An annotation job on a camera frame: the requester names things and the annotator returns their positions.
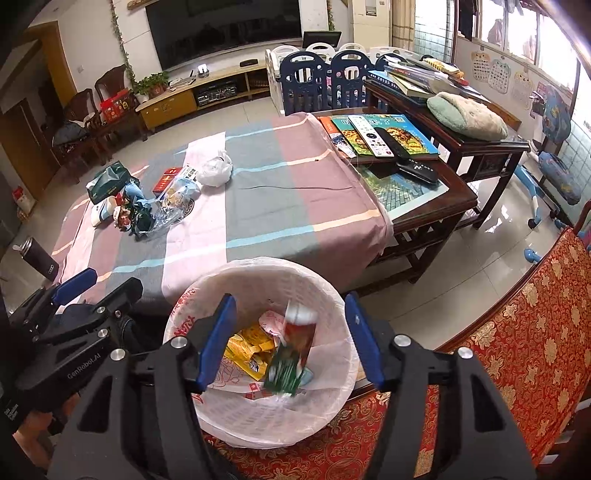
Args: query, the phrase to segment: artificial vine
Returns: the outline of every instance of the artificial vine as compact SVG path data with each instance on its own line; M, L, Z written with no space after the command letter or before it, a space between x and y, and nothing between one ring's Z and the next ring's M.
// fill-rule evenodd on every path
M332 16L332 0L326 0L326 10L329 14L329 30L335 30L335 19Z
M119 23L117 22L119 17L117 17L117 14L115 13L115 4L113 3L113 0L109 0L109 3L111 5L111 26L113 27L113 33L115 33L115 36L119 41L119 49L123 55L123 63L127 69L127 75L129 77L129 81L131 82L131 86L133 90L135 90L137 88L137 82L135 81L134 69L132 68L131 63L129 63L129 55L125 51L125 45L123 44L123 35L121 35Z

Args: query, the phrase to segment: white plastic bag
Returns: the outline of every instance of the white plastic bag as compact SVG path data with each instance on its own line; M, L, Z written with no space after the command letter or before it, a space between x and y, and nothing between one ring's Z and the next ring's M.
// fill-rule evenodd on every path
M220 187L230 180L232 160L225 150L219 150L216 157L200 162L196 170L199 182L210 187Z
M290 299L317 312L307 363L314 378L302 393L281 401L276 395L250 400L210 386L193 397L201 428L234 447L256 449L293 445L318 432L349 398L359 370L339 293L312 270L287 260L236 260L208 273L181 296L168 319L164 342L212 315L225 293L236 298L237 330L257 322L267 310L284 314ZM228 375L225 368L220 366L214 384Z

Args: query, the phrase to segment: black thermos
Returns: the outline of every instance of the black thermos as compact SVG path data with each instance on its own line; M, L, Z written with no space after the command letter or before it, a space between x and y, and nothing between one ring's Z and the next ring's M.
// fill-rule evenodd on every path
M22 259L37 270L46 279L54 281L60 266L42 249L33 237L27 238L22 247L13 245L13 249L20 252Z

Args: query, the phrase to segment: picture book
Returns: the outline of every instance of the picture book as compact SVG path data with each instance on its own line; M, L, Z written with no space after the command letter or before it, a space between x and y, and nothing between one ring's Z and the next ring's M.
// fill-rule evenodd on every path
M439 157L439 150L405 115L364 115L372 127L382 127L411 155L413 160Z
M347 142L353 147L353 149L357 152L357 155L371 155L371 150L361 138L361 135L357 132L355 127L349 121L349 117L347 115L333 115L330 119L335 124L336 128L338 128Z
M403 173L395 173L380 179L367 167L357 167L357 171L386 208L391 220L424 205L449 190L441 180L436 185L429 185L413 180Z
M344 153L348 158L355 158L357 155L350 145L345 140L343 134L335 127L335 124L329 116L321 116L318 118L322 123L322 126L328 133L333 145Z

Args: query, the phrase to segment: hanging clothes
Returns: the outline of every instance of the hanging clothes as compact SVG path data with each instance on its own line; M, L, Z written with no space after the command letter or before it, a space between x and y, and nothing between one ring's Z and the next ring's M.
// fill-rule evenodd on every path
M459 11L457 29L464 37L472 41L474 15L478 13L478 0L459 0Z

